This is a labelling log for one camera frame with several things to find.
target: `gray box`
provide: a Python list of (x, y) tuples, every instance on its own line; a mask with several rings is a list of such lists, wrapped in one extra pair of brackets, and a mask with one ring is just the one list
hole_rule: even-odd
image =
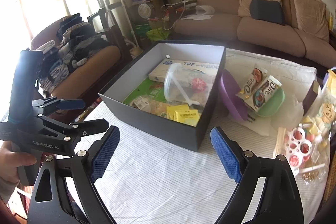
[[(164, 58), (219, 64), (215, 83), (196, 127), (171, 121), (125, 105), (122, 101)], [(108, 108), (121, 121), (148, 134), (186, 149), (197, 151), (209, 125), (218, 96), (220, 72), (225, 66), (226, 48), (207, 42), (161, 41), (135, 58), (99, 93)]]

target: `metal pivot bolt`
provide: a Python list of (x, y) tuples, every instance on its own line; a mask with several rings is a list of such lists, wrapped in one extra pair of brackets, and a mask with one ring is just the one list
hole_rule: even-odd
[(253, 157), (253, 152), (252, 151), (250, 151), (250, 150), (246, 150), (245, 152), (244, 152), (244, 155), (246, 156), (246, 157), (249, 157), (249, 158), (251, 158), (251, 157)]
[(79, 152), (77, 153), (77, 155), (78, 155), (79, 157), (84, 157), (84, 156), (86, 155), (86, 151), (85, 151), (85, 150), (81, 150), (81, 151), (79, 151)]
[(53, 160), (53, 156), (52, 155), (49, 155), (45, 158), (45, 161), (52, 161)]
[(282, 154), (278, 155), (278, 159), (281, 160), (281, 161), (285, 161), (286, 160), (286, 157)]

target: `green package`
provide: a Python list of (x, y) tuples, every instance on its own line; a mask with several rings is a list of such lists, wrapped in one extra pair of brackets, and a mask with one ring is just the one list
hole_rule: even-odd
[(130, 103), (139, 96), (150, 97), (155, 101), (167, 103), (163, 87), (163, 83), (149, 80), (147, 77), (135, 90), (131, 92), (130, 95), (127, 96), (123, 103), (130, 105)]

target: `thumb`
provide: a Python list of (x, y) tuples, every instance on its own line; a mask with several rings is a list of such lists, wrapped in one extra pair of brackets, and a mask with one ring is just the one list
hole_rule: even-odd
[(26, 152), (9, 152), (6, 160), (8, 164), (13, 167), (33, 165), (36, 163), (36, 158)]

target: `purple bowl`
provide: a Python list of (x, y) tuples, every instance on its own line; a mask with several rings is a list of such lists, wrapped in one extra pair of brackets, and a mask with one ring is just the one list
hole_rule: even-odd
[(219, 93), (223, 103), (235, 120), (246, 121), (247, 106), (241, 98), (236, 96), (239, 91), (240, 87), (233, 76), (227, 70), (223, 70), (219, 80)]

